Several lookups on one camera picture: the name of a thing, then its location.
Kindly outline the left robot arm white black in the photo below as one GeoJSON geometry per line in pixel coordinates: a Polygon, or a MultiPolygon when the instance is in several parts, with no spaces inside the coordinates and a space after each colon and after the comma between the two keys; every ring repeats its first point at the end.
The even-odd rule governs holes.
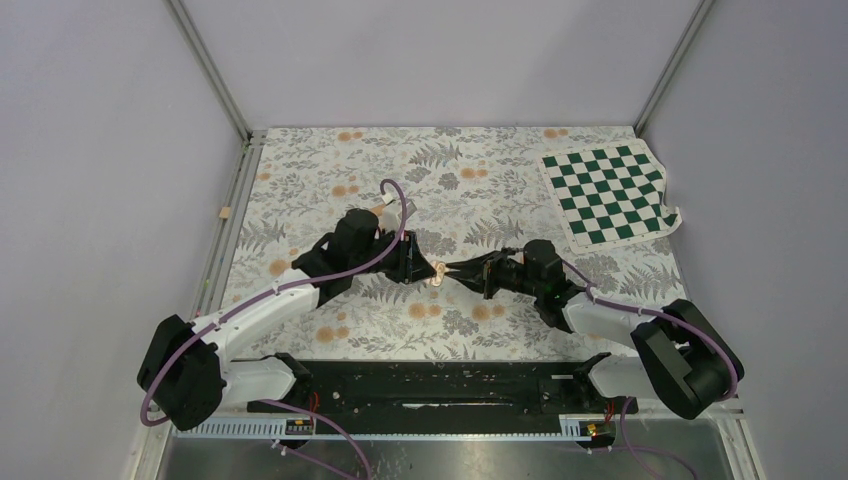
{"type": "Polygon", "coordinates": [[[171,422],[190,430],[228,404],[275,400],[296,411],[309,401],[303,370],[283,355],[240,354],[275,325],[310,313],[347,291],[354,276],[382,274],[408,285],[436,276],[417,236],[383,228],[371,211],[353,209],[259,293],[227,309],[156,327],[137,375],[146,426],[171,422]]]}

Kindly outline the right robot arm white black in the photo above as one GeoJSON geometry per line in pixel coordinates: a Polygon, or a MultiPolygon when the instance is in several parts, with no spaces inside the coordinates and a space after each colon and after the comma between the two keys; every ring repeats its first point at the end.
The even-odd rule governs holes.
{"type": "Polygon", "coordinates": [[[601,297],[588,278],[548,240],[503,248],[446,265],[447,277],[493,298],[509,291],[532,298],[549,327],[595,335],[632,350],[589,364],[573,386],[575,402],[597,412],[612,399],[650,398],[693,420],[711,405],[736,396],[744,368],[705,315],[690,301],[643,307],[601,297]]]}

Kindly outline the floral patterned table mat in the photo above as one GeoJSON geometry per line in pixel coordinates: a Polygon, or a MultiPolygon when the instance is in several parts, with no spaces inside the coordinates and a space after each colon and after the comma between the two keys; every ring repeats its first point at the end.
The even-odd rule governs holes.
{"type": "MultiPolygon", "coordinates": [[[[268,286],[352,208],[379,212],[379,184],[396,180],[416,205],[409,227],[425,257],[466,260],[532,239],[595,282],[598,295],[659,307],[685,294],[665,238],[577,255],[537,163],[547,153],[626,141],[627,127],[279,128],[258,160],[223,304],[268,286]]],[[[244,351],[300,359],[583,360],[618,344],[546,326],[531,300],[485,300],[452,280],[402,286],[355,278],[319,310],[284,321],[244,351]]]]}

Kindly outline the green white checkered mat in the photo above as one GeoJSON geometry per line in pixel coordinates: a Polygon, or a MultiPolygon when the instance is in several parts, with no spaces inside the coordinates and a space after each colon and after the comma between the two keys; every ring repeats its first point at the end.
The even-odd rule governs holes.
{"type": "Polygon", "coordinates": [[[547,153],[536,164],[575,253],[663,238],[683,222],[665,201],[665,167],[641,139],[547,153]]]}

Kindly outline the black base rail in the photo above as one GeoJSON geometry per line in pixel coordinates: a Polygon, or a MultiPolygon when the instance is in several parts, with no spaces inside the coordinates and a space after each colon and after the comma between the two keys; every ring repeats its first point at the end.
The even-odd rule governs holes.
{"type": "Polygon", "coordinates": [[[583,362],[302,360],[283,401],[350,434],[554,434],[562,415],[604,419],[637,403],[602,394],[583,362]]]}

